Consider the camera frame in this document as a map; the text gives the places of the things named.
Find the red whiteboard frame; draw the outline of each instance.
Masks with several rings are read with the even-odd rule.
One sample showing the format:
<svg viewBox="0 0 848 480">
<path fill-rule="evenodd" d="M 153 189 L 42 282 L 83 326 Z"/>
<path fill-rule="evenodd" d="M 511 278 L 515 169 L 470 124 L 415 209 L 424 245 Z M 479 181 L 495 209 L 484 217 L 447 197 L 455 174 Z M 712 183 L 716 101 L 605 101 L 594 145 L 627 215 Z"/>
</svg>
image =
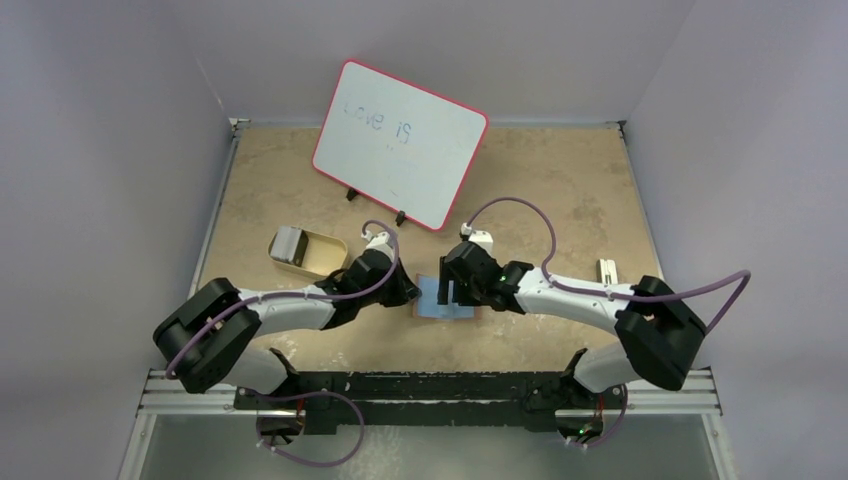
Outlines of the red whiteboard frame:
<svg viewBox="0 0 848 480">
<path fill-rule="evenodd" d="M 350 58 L 350 59 L 346 60 L 346 61 L 342 64 L 342 68 L 339 70 L 339 78 L 338 78 L 338 80 L 336 80 L 336 88 L 334 88 L 334 89 L 333 89 L 333 98 L 332 98 L 332 100 L 330 101 L 330 105 L 327 107 L 327 114 L 326 114 L 326 115 L 324 115 L 324 121 L 321 123 L 321 134 L 320 134 L 320 135 L 318 135 L 318 141 L 317 141 L 317 142 L 315 142 L 315 148 L 312 150 L 312 168 L 314 168 L 315 170 L 317 170 L 317 171 L 318 171 L 318 172 L 320 172 L 321 174 L 323 174 L 323 175 L 325 175 L 325 176 L 327 176 L 327 177 L 329 177 L 329 178 L 331 178 L 331 179 L 335 180 L 336 182 L 338 182 L 338 183 L 340 183 L 340 184 L 342 184 L 342 185 L 344 185 L 344 186 L 346 186 L 346 187 L 348 187 L 348 188 L 353 188 L 353 187 L 352 187 L 351 185 L 348 185 L 347 183 L 345 183 L 345 182 L 341 181 L 340 179 L 338 179 L 338 178 L 336 178 L 336 177 L 334 177 L 334 176 L 330 175 L 329 173 L 327 173 L 327 172 L 325 172 L 325 171 L 321 170 L 321 169 L 320 169 L 320 168 L 318 168 L 317 166 L 315 166 L 315 152 L 318 150 L 318 144 L 319 144 L 319 143 L 321 143 L 321 136 L 323 136 L 323 135 L 324 135 L 324 125 L 327 123 L 327 117 L 330 115 L 330 111 L 331 111 L 331 110 L 332 110 L 332 108 L 333 108 L 333 101 L 335 101 L 335 99 L 336 99 L 336 92 L 338 91 L 338 89 L 339 89 L 339 83 L 340 83 L 340 82 L 341 82 L 341 80 L 342 80 L 342 73 L 344 72 L 344 67 L 345 67 L 345 65 L 347 65 L 348 63 L 355 63 L 355 64 L 357 64 L 357 65 L 359 65 L 359 66 L 361 66 L 361 67 L 365 67 L 365 68 L 367 68 L 367 69 L 369 69 L 369 70 L 373 70 L 373 71 L 375 71 L 375 72 L 377 72 L 377 73 L 379 73 L 379 74 L 385 75 L 385 76 L 387 76 L 387 77 L 389 77 L 389 78 L 392 78 L 392 79 L 394 79 L 394 80 L 397 80 L 397 81 L 399 81 L 399 82 L 401 82 L 401 83 L 405 83 L 405 84 L 409 85 L 410 87 L 413 87 L 413 88 L 416 88 L 416 89 L 418 89 L 418 90 L 421 90 L 422 92 L 426 92 L 426 93 L 429 93 L 430 95 L 433 95 L 433 96 L 439 97 L 439 98 L 441 98 L 442 100 L 446 100 L 446 101 L 451 102 L 451 103 L 453 103 L 453 104 L 455 104 L 455 105 L 458 105 L 458 106 L 460 106 L 460 107 L 462 107 L 462 108 L 464 108 L 464 109 L 466 109 L 466 110 L 470 110 L 470 111 L 472 111 L 472 112 L 474 112 L 474 113 L 477 113 L 477 114 L 481 115 L 481 116 L 483 117 L 483 119 L 485 120 L 485 126 L 483 127 L 483 133 L 480 135 L 480 141 L 478 141 L 478 142 L 477 142 L 477 146 L 475 146 L 475 147 L 474 147 L 474 152 L 471 154 L 471 160 L 468 162 L 468 167 L 466 167 L 466 169 L 465 169 L 465 173 L 463 173 L 463 174 L 462 174 L 462 179 L 459 181 L 459 186 L 457 187 L 457 189 L 456 189 L 456 193 L 454 193 L 454 196 L 453 196 L 453 199 L 451 200 L 450 206 L 448 207 L 448 210 L 447 210 L 447 212 L 445 213 L 445 218 L 442 220 L 442 224 L 441 224 L 441 225 L 439 225 L 439 227 L 437 227 L 437 228 L 432 228 L 432 227 L 430 227 L 430 226 L 428 226 L 428 225 L 425 225 L 425 224 L 421 223 L 420 221 L 416 220 L 414 217 L 411 217 L 411 216 L 405 215 L 405 218 L 406 218 L 406 219 L 408 219 L 409 221 L 414 222 L 414 223 L 416 223 L 416 224 L 418 224 L 418 225 L 420 225 L 420 226 L 422 226 L 422 227 L 426 228 L 427 230 L 430 230 L 431 232 L 439 232 L 439 231 L 441 231 L 441 230 L 444 230 L 445 225 L 446 225 L 446 224 L 447 224 L 447 222 L 448 222 L 448 217 L 450 217 L 450 214 L 451 214 L 451 212 L 453 211 L 453 207 L 454 207 L 454 205 L 456 204 L 456 198 L 459 196 L 459 191 L 460 191 L 460 190 L 462 190 L 462 186 L 463 186 L 463 185 L 465 185 L 465 179 L 466 179 L 466 178 L 468 178 L 468 172 L 471 170 L 471 166 L 474 164 L 474 159 L 477 157 L 477 152 L 480 150 L 480 145 L 483 143 L 483 138 L 486 136 L 486 132 L 489 130 L 489 116 L 488 116 L 488 115 L 486 115 L 485 113 L 483 113 L 482 111 L 480 111 L 480 110 L 478 110 L 478 109 L 474 108 L 474 107 L 471 107 L 471 106 L 466 105 L 466 104 L 461 103 L 461 102 L 457 102 L 456 100 L 453 100 L 453 99 L 451 99 L 451 98 L 448 98 L 448 97 L 446 97 L 446 96 L 444 96 L 444 95 L 442 95 L 442 94 L 440 94 L 440 93 L 434 92 L 434 91 L 432 91 L 432 90 L 430 90 L 430 89 L 428 89 L 428 88 L 422 87 L 422 86 L 420 86 L 420 85 L 416 85 L 415 83 L 412 83 L 412 82 L 410 82 L 410 81 L 408 81 L 408 80 L 404 80 L 403 78 L 400 78 L 400 77 L 398 77 L 398 76 L 396 76 L 396 75 L 392 75 L 391 73 L 385 72 L 385 71 L 380 70 L 380 69 L 378 69 L 378 68 L 372 67 L 371 65 L 367 65 L 367 64 L 365 64 L 365 63 L 363 63 L 363 62 L 361 62 L 361 61 L 359 61 L 359 60 L 356 60 L 356 59 L 354 59 L 354 58 Z M 370 195 L 368 195 L 368 194 L 367 194 L 367 193 L 365 193 L 365 192 L 360 192 L 359 190 L 357 190 L 357 193 L 359 193 L 359 194 L 360 194 L 360 195 L 362 195 L 363 197 L 366 197 L 366 198 L 370 199 L 372 202 L 374 202 L 374 203 L 376 203 L 376 204 L 378 204 L 378 205 L 382 205 L 384 208 L 386 208 L 386 209 L 387 209 L 387 210 L 389 210 L 389 211 L 392 211 L 392 212 L 395 212 L 395 213 L 398 213 L 398 212 L 400 211 L 400 210 L 398 210 L 398 209 L 396 209 L 396 208 L 392 207 L 391 205 L 386 205 L 385 203 L 383 203 L 383 202 L 381 202 L 381 201 L 379 201 L 379 200 L 375 199 L 374 197 L 371 197 Z"/>
</svg>

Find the whiteboard stand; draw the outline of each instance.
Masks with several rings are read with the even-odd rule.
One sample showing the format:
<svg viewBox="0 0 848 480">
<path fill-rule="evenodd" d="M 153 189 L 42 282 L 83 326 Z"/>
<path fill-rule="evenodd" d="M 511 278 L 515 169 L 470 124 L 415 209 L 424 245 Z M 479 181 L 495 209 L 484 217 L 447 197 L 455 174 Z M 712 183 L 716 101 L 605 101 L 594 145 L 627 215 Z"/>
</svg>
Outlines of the whiteboard stand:
<svg viewBox="0 0 848 480">
<path fill-rule="evenodd" d="M 342 66 L 312 155 L 358 195 L 441 230 L 489 126 L 486 115 L 356 60 Z"/>
<path fill-rule="evenodd" d="M 347 193 L 345 194 L 345 198 L 347 198 L 348 202 L 352 202 L 353 199 L 357 197 L 357 195 L 359 195 L 359 192 L 357 192 L 353 188 L 348 188 Z M 395 217 L 395 225 L 399 227 L 403 224 L 404 221 L 406 221 L 406 212 L 404 212 L 403 210 L 399 210 L 397 216 Z"/>
</svg>

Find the glass panel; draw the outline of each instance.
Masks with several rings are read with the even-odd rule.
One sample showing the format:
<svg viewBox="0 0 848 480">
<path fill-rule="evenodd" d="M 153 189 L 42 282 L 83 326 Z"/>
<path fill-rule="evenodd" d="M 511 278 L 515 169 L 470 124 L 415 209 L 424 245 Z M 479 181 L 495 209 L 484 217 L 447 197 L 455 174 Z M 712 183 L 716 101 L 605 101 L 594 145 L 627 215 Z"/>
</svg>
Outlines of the glass panel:
<svg viewBox="0 0 848 480">
<path fill-rule="evenodd" d="M 369 426 L 357 455 L 335 468 L 305 467 L 256 448 L 254 425 L 249 416 L 159 416 L 142 478 L 717 478 L 698 415 L 633 415 L 615 438 L 587 452 L 564 446 L 558 434 L 522 428 Z M 340 427 L 337 435 L 305 436 L 286 448 L 329 461 L 345 455 L 357 434 L 357 427 Z"/>
</svg>

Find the plywood surface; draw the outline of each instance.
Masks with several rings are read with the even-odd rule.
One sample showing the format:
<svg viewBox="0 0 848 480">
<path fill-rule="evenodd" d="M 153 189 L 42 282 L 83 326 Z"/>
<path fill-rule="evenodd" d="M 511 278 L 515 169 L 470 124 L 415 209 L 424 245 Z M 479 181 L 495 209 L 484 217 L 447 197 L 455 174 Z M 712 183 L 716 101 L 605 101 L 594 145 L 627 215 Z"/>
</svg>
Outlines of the plywood surface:
<svg viewBox="0 0 848 480">
<path fill-rule="evenodd" d="M 224 276 L 255 290 L 296 288 L 308 279 L 282 272 L 268 257 L 280 225 L 332 235 L 361 253 L 362 223 L 391 224 L 394 214 L 316 172 L 310 159 L 318 129 L 250 128 L 239 144 L 209 246 L 202 283 Z M 438 258 L 459 241 L 462 222 L 503 195 L 536 203 L 554 222 L 557 274 L 595 280 L 598 258 L 612 258 L 621 282 L 657 268 L 627 155 L 610 129 L 492 128 L 469 172 L 447 227 L 437 233 L 405 223 L 401 259 L 411 278 L 437 275 Z M 501 203 L 475 228 L 495 238 L 499 262 L 538 265 L 550 248 L 544 223 L 526 207 Z M 256 339 L 283 351 L 301 370 L 514 371 L 559 370 L 575 350 L 613 337 L 543 315 L 496 313 L 481 319 L 413 318 L 409 306 L 363 309 L 353 322 L 324 332 L 291 331 Z"/>
</svg>

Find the black mounting bracket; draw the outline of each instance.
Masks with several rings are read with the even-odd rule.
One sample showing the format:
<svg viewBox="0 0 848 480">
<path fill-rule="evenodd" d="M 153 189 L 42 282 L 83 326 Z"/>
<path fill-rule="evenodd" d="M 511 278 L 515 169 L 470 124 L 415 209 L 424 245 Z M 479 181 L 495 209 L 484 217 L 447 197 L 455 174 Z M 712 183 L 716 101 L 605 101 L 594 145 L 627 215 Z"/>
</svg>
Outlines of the black mounting bracket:
<svg viewBox="0 0 848 480">
<path fill-rule="evenodd" d="M 605 408 L 619 409 L 621 390 L 594 394 L 566 372 L 300 372 L 274 395 L 289 396 L 320 390 L 353 401 L 369 425 L 513 426 L 531 432 L 576 436 L 592 420 L 603 395 Z M 297 401 L 274 402 L 251 392 L 237 393 L 237 410 L 294 410 Z M 304 434 L 328 435 L 339 425 L 356 425 L 350 406 L 318 396 L 303 404 Z"/>
<path fill-rule="evenodd" d="M 633 286 L 633 292 L 641 297 L 674 293 L 665 282 L 647 275 Z M 682 300 L 630 302 L 615 318 L 615 332 L 633 370 L 665 390 L 683 388 L 707 335 L 707 327 L 695 312 Z"/>
<path fill-rule="evenodd" d="M 453 281 L 452 301 L 459 305 L 486 305 L 497 312 L 523 314 L 515 294 L 524 274 L 532 269 L 533 265 L 515 260 L 501 267 L 483 247 L 463 241 L 439 259 L 437 300 L 440 305 L 447 303 L 448 282 Z"/>
<path fill-rule="evenodd" d="M 209 318 L 240 301 L 239 290 L 229 280 L 216 278 L 165 319 L 153 332 L 153 341 L 170 362 Z M 256 312 L 240 308 L 224 319 L 214 335 L 190 349 L 175 369 L 186 391 L 202 393 L 223 380 L 261 323 Z"/>
</svg>

